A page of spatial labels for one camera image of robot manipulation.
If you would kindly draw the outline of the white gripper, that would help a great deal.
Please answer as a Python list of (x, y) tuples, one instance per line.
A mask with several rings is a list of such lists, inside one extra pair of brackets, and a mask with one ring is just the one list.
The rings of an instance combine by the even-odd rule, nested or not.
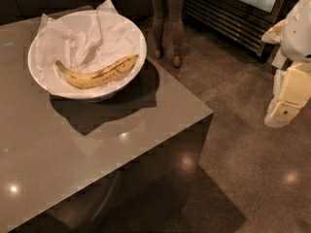
[(274, 76), (273, 99), (264, 124), (279, 128), (288, 125), (311, 98), (311, 0), (299, 0), (287, 14), (261, 37), (267, 44), (281, 45), (281, 51), (295, 62)]

